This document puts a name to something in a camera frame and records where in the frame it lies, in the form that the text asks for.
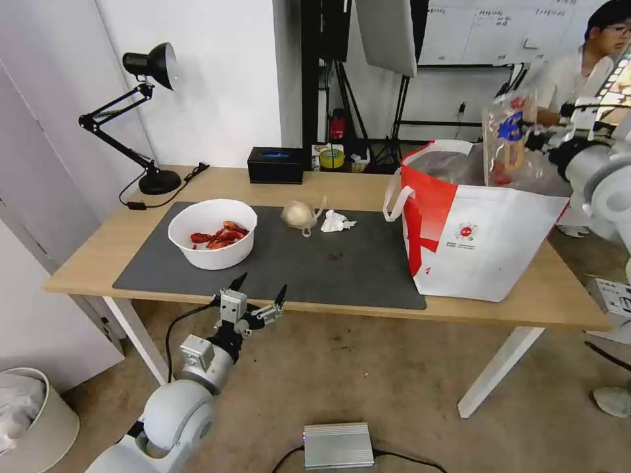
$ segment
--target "black desk lamp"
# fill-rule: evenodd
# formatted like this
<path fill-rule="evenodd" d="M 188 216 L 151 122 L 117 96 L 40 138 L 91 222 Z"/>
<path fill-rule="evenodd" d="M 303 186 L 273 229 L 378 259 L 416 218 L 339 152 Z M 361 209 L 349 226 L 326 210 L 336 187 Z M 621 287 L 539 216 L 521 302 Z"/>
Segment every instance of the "black desk lamp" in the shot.
<path fill-rule="evenodd" d="M 98 136 L 98 138 L 119 150 L 122 154 L 145 169 L 146 174 L 138 182 L 138 187 L 143 194 L 166 194 L 167 192 L 176 190 L 180 186 L 181 179 L 179 175 L 173 171 L 160 170 L 153 159 L 143 156 L 112 138 L 101 129 L 101 125 L 139 106 L 141 103 L 150 100 L 155 86 L 147 80 L 149 77 L 153 77 L 156 82 L 167 89 L 173 90 L 173 86 L 177 80 L 177 62 L 175 61 L 173 47 L 170 43 L 163 43 L 157 45 L 147 55 L 125 53 L 123 56 L 123 67 L 127 72 L 136 76 L 136 80 L 140 82 L 140 84 L 126 94 L 96 109 L 94 112 L 81 115 L 79 117 L 79 124 L 82 128 Z M 120 101 L 136 94 L 136 92 L 140 92 L 143 98 L 124 108 L 108 110 Z"/>

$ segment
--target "glasses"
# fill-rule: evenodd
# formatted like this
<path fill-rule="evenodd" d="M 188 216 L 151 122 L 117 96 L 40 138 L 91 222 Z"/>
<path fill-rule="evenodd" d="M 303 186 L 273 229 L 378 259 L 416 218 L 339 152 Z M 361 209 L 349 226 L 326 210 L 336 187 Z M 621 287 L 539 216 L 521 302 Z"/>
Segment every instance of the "glasses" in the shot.
<path fill-rule="evenodd" d="M 613 31 L 618 36 L 631 36 L 631 26 L 627 26 L 627 25 L 607 26 L 606 30 Z"/>

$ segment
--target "bag handle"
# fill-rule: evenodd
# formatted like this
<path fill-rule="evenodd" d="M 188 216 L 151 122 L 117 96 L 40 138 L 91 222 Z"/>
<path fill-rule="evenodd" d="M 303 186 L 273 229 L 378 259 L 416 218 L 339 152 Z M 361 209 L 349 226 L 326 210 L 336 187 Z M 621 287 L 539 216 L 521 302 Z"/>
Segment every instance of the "bag handle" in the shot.
<path fill-rule="evenodd" d="M 392 212 L 388 213 L 388 204 L 392 199 L 392 195 L 394 194 L 394 188 L 396 187 L 396 183 L 398 181 L 398 177 L 401 174 L 401 168 L 398 168 L 392 177 L 390 178 L 390 182 L 388 183 L 388 187 L 386 188 L 386 195 L 383 200 L 383 217 L 388 222 L 392 222 L 397 220 L 401 213 L 403 212 L 403 206 L 406 204 L 408 198 L 414 195 L 414 189 L 410 186 L 405 186 L 401 189 L 399 193 L 399 197 L 396 198 L 396 202 L 394 203 L 394 207 L 392 208 Z"/>
<path fill-rule="evenodd" d="M 458 152 L 460 154 L 464 154 L 467 156 L 471 152 L 471 148 L 473 147 L 473 143 L 469 141 L 462 140 L 436 140 L 430 141 L 423 148 L 418 151 L 408 154 L 403 159 L 403 165 L 408 166 L 412 162 L 416 161 L 418 158 L 427 154 L 429 152 L 434 151 L 447 151 L 447 152 Z"/>

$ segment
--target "whiteboard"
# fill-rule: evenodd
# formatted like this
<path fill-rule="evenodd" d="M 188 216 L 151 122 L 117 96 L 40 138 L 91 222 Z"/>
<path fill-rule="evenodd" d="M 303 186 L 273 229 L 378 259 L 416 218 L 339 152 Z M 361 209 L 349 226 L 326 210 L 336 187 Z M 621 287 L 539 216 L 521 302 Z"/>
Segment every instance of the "whiteboard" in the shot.
<path fill-rule="evenodd" d="M 430 0 L 419 64 L 513 64 L 551 59 L 584 42 L 607 0 Z"/>

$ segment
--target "lamp arm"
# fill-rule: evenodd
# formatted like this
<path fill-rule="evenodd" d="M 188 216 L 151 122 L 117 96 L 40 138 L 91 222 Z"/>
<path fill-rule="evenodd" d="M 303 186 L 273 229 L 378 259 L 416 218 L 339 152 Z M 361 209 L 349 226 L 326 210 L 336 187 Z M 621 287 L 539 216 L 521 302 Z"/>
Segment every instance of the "lamp arm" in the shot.
<path fill-rule="evenodd" d="M 121 95 L 117 99 L 114 99 L 113 101 L 103 105 L 102 107 L 94 110 L 93 112 L 90 112 L 85 115 L 81 115 L 79 117 L 79 125 L 81 125 L 81 128 L 84 128 L 86 131 L 89 131 L 94 136 L 100 138 L 101 140 L 106 142 L 108 145 L 110 145 L 112 148 L 115 148 L 117 151 L 127 156 L 129 159 L 134 161 L 139 166 L 142 166 L 143 168 L 147 169 L 147 171 L 149 172 L 154 171 L 156 169 L 156 166 L 153 160 L 148 160 L 147 158 L 143 157 L 142 155 L 140 155 L 133 149 L 128 148 L 127 146 L 123 145 L 120 141 L 117 141 L 115 138 L 105 133 L 101 129 L 101 125 L 109 122 L 110 120 L 113 120 L 114 118 L 122 115 L 125 112 L 128 112 L 132 108 L 135 108 L 139 106 L 140 104 L 143 104 L 151 100 L 151 97 L 153 95 L 153 87 L 154 86 L 152 84 L 143 82 L 137 85 L 136 87 L 134 87 L 131 91 Z M 133 102 L 132 104 L 124 108 L 121 108 L 119 110 L 107 111 L 108 108 L 131 97 L 137 92 L 140 92 L 143 95 L 143 98 L 140 99 L 139 101 Z M 97 118 L 103 117 L 103 116 L 105 116 L 106 118 L 103 120 L 97 121 Z"/>

